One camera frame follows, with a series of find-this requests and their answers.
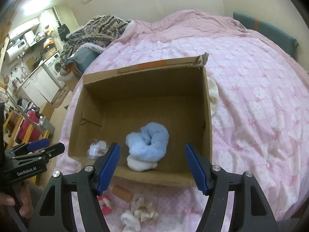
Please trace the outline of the pink rubber duck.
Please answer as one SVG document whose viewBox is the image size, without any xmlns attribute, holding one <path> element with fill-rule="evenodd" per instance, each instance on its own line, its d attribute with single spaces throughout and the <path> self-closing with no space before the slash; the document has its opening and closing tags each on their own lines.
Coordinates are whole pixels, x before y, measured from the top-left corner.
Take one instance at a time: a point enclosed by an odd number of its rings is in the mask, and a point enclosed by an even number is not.
<svg viewBox="0 0 309 232">
<path fill-rule="evenodd" d="M 103 215 L 110 214 L 112 212 L 112 201 L 108 195 L 101 195 L 97 198 L 101 212 Z"/>
</svg>

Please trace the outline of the teal cushion with orange stripe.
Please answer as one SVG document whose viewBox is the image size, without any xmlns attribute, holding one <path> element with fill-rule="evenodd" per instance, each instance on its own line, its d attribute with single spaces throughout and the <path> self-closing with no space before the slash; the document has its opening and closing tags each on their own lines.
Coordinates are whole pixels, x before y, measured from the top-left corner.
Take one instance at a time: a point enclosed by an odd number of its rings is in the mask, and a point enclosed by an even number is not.
<svg viewBox="0 0 309 232">
<path fill-rule="evenodd" d="M 255 30 L 283 49 L 292 58 L 296 59 L 299 43 L 296 38 L 290 36 L 281 29 L 257 18 L 233 12 L 233 19 L 239 21 L 247 29 Z"/>
</svg>

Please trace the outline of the teal fur-trimmed jacket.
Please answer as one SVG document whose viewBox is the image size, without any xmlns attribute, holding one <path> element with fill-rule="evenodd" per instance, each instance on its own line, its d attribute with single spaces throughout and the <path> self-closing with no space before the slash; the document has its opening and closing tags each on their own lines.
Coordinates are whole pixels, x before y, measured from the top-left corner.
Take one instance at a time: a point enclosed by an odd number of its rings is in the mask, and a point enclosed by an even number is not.
<svg viewBox="0 0 309 232">
<path fill-rule="evenodd" d="M 64 59 L 64 69 L 80 78 L 90 64 L 105 51 L 105 47 L 101 47 L 94 43 L 85 43 L 81 45 L 70 57 Z"/>
</svg>

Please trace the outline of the yellow wooden chair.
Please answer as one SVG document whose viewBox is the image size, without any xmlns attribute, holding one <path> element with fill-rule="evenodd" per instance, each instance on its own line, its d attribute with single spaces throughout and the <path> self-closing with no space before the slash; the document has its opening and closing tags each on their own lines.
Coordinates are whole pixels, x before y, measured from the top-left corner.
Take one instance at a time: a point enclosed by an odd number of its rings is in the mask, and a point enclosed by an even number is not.
<svg viewBox="0 0 309 232">
<path fill-rule="evenodd" d="M 27 122 L 21 114 L 16 111 L 10 111 L 5 114 L 4 120 L 4 149 L 12 148 L 20 143 L 29 143 L 43 138 L 48 138 L 49 131 L 39 131 L 32 123 L 21 131 L 23 124 Z"/>
</svg>

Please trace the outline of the white washing machine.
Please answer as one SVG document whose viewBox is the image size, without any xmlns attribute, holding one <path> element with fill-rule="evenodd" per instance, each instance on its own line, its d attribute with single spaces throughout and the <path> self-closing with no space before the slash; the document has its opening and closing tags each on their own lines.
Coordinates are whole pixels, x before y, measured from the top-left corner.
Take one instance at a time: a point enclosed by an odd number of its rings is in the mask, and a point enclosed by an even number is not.
<svg viewBox="0 0 309 232">
<path fill-rule="evenodd" d="M 65 82 L 58 80 L 61 70 L 60 54 L 58 51 L 55 52 L 43 63 L 43 68 L 48 73 L 50 78 L 55 82 L 55 84 L 59 87 L 59 89 L 62 89 L 65 86 Z"/>
</svg>

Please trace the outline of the white kitchen cabinet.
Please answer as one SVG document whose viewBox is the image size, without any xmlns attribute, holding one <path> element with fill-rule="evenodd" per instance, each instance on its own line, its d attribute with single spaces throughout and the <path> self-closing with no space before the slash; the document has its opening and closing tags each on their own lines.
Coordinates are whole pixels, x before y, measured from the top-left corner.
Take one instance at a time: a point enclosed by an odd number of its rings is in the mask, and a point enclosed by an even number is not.
<svg viewBox="0 0 309 232">
<path fill-rule="evenodd" d="M 16 90 L 18 98 L 33 102 L 37 107 L 51 103 L 59 87 L 43 66 L 39 66 Z"/>
</svg>

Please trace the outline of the brown door mat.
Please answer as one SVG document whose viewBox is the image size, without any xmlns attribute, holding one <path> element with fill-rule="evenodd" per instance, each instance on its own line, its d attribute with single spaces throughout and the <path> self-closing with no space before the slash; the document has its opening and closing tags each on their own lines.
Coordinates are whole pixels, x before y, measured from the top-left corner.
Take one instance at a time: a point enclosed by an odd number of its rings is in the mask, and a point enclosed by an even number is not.
<svg viewBox="0 0 309 232">
<path fill-rule="evenodd" d="M 60 107 L 69 92 L 70 88 L 68 86 L 64 86 L 62 89 L 60 89 L 51 102 L 53 108 Z"/>
</svg>

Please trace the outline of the white blue round plush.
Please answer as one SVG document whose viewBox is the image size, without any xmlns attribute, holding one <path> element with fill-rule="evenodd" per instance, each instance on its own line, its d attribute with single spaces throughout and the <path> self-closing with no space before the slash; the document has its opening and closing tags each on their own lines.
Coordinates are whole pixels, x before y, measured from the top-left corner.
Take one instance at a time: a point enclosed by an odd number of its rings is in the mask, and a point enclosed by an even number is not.
<svg viewBox="0 0 309 232">
<path fill-rule="evenodd" d="M 141 161 L 141 160 L 136 159 L 134 156 L 129 155 L 127 157 L 127 165 L 130 169 L 134 171 L 142 172 L 142 171 L 155 169 L 158 166 L 158 163 Z"/>
</svg>

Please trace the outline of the clear bag of small toys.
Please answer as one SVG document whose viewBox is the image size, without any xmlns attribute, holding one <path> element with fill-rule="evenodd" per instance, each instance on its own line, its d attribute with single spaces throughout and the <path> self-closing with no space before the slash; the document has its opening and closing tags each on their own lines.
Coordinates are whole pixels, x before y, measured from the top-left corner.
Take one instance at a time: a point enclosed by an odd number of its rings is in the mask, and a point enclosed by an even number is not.
<svg viewBox="0 0 309 232">
<path fill-rule="evenodd" d="M 105 141 L 96 141 L 90 145 L 87 151 L 87 158 L 91 160 L 96 160 L 98 157 L 103 156 L 108 151 L 108 145 Z"/>
</svg>

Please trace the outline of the open cardboard box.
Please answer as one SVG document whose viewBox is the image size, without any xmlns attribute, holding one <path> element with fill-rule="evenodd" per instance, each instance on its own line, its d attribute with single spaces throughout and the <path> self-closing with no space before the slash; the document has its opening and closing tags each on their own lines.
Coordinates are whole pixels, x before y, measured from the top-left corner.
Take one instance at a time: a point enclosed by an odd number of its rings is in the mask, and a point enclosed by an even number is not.
<svg viewBox="0 0 309 232">
<path fill-rule="evenodd" d="M 165 186 L 195 184 L 185 158 L 185 146 L 195 145 L 212 158 L 212 124 L 206 63 L 198 57 L 160 60 L 87 74 L 83 78 L 68 145 L 68 155 L 83 165 L 94 141 L 121 147 L 117 177 Z M 125 138 L 156 122 L 169 133 L 166 155 L 157 168 L 135 172 L 127 166 Z"/>
</svg>

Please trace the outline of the pink patterned quilt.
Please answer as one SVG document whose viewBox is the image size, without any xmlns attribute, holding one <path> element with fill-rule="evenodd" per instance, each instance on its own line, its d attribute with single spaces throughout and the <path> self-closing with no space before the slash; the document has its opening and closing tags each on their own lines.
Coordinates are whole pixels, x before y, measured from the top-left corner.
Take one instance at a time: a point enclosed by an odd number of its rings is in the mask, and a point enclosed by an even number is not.
<svg viewBox="0 0 309 232">
<path fill-rule="evenodd" d="M 268 38 L 230 17 L 183 10 L 161 21 L 132 21 L 86 73 L 208 53 L 218 87 L 213 160 L 251 171 L 277 220 L 308 198 L 308 73 Z"/>
</svg>

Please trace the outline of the grey trash bin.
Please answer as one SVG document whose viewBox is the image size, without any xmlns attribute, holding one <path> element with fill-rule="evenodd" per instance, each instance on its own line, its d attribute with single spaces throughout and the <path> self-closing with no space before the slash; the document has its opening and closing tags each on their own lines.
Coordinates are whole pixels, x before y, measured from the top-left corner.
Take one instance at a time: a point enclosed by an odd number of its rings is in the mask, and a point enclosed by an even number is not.
<svg viewBox="0 0 309 232">
<path fill-rule="evenodd" d="M 55 131 L 54 125 L 46 118 L 46 116 L 40 116 L 39 126 L 44 129 L 44 131 L 49 131 L 48 137 L 52 137 Z"/>
</svg>

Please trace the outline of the light blue fluffy sock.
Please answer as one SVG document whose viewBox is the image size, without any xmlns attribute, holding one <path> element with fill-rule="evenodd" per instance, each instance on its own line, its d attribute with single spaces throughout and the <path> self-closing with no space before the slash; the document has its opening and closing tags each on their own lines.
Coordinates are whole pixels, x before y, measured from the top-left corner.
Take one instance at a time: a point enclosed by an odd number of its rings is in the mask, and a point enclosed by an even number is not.
<svg viewBox="0 0 309 232">
<path fill-rule="evenodd" d="M 151 163 L 158 162 L 166 155 L 168 142 L 168 130 L 155 122 L 141 127 L 139 132 L 131 132 L 125 140 L 131 156 Z"/>
</svg>

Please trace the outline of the patterned knit blanket pile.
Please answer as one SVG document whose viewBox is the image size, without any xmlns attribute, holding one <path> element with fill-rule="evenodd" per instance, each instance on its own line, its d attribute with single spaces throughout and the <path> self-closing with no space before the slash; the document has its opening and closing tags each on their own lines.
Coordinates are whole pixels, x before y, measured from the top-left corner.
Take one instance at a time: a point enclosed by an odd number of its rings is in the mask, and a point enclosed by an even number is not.
<svg viewBox="0 0 309 232">
<path fill-rule="evenodd" d="M 95 16 L 86 25 L 68 34 L 60 55 L 60 75 L 64 77 L 69 74 L 65 62 L 78 49 L 88 44 L 102 53 L 108 45 L 122 36 L 129 23 L 131 20 L 123 20 L 114 15 Z"/>
</svg>

